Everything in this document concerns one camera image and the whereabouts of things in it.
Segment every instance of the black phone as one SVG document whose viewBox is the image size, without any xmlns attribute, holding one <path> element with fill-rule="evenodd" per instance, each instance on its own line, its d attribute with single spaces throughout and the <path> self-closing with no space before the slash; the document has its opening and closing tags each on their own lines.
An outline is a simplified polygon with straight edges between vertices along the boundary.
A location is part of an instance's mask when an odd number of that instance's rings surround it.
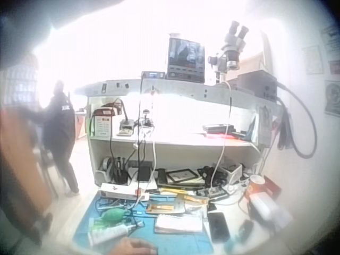
<svg viewBox="0 0 340 255">
<path fill-rule="evenodd" d="M 229 229 L 222 212 L 209 213 L 208 222 L 213 243 L 224 243 L 229 239 Z"/>
</svg>

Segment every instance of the monitor screen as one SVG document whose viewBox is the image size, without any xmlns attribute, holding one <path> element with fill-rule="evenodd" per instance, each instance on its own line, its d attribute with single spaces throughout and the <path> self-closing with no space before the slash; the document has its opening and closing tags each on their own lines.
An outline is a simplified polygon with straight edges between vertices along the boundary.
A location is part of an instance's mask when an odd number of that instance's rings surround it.
<svg viewBox="0 0 340 255">
<path fill-rule="evenodd" d="M 204 67 L 204 47 L 197 42 L 170 38 L 168 64 L 194 69 L 197 65 Z"/>
</svg>

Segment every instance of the white wall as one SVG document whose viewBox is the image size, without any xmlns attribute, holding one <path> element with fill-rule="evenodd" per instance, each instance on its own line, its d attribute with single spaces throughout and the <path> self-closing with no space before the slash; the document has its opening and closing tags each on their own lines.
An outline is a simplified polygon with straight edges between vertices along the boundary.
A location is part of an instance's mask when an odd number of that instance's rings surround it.
<svg viewBox="0 0 340 255">
<path fill-rule="evenodd" d="M 299 158 L 293 149 L 279 151 L 274 144 L 264 170 L 283 189 L 279 202 L 295 218 L 283 232 L 283 240 L 300 254 L 335 227 L 338 216 L 340 118 L 326 115 L 324 109 L 325 80 L 340 77 L 330 75 L 319 32 L 334 21 L 319 2 L 303 0 L 266 1 L 249 13 L 247 21 L 250 27 L 260 26 L 268 33 L 274 76 L 305 102 L 318 130 L 318 149 L 312 159 Z M 304 69 L 302 48 L 315 45 L 321 50 L 324 74 L 306 74 Z M 313 146 L 310 121 L 302 107 L 283 94 L 292 114 L 296 143 L 308 153 Z"/>
</svg>

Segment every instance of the black jacket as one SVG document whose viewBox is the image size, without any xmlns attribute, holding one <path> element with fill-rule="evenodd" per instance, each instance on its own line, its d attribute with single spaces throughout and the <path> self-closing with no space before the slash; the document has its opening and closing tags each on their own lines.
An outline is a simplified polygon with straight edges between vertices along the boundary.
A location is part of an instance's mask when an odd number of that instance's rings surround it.
<svg viewBox="0 0 340 255">
<path fill-rule="evenodd" d="M 27 117 L 43 124 L 42 141 L 47 149 L 74 145 L 74 109 L 64 93 L 56 94 L 42 112 L 27 112 Z"/>
</svg>

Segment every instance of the blue mat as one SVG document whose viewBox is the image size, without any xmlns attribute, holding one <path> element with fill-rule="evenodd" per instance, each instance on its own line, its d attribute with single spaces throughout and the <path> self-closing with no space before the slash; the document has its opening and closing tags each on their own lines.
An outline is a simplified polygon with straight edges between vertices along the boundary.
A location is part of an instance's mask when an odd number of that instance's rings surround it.
<svg viewBox="0 0 340 255">
<path fill-rule="evenodd" d="M 87 209 L 84 217 L 82 218 L 74 234 L 73 242 L 82 248 L 94 250 L 105 255 L 108 254 L 108 252 L 115 246 L 115 244 L 120 239 L 110 240 L 94 247 L 90 246 L 87 235 L 89 218 L 99 217 L 95 207 L 96 200 L 99 197 L 100 197 L 99 195 L 96 195 L 91 205 Z M 151 198 L 158 201 L 173 199 L 173 198 L 164 199 L 164 196 L 156 196 Z M 155 218 L 144 218 L 153 217 L 153 215 L 146 214 L 145 207 L 140 204 L 137 205 L 134 208 L 134 210 L 142 212 L 142 214 L 138 216 L 136 216 L 136 213 L 134 213 L 135 215 L 134 217 L 137 221 L 142 220 L 144 222 L 145 227 L 137 229 L 130 235 L 130 237 L 141 238 L 154 244 L 155 246 L 158 247 L 159 255 L 211 254 L 213 252 L 213 248 L 210 244 L 209 237 L 205 231 L 203 231 L 202 233 L 188 233 L 188 234 L 157 234 L 154 232 Z"/>
</svg>

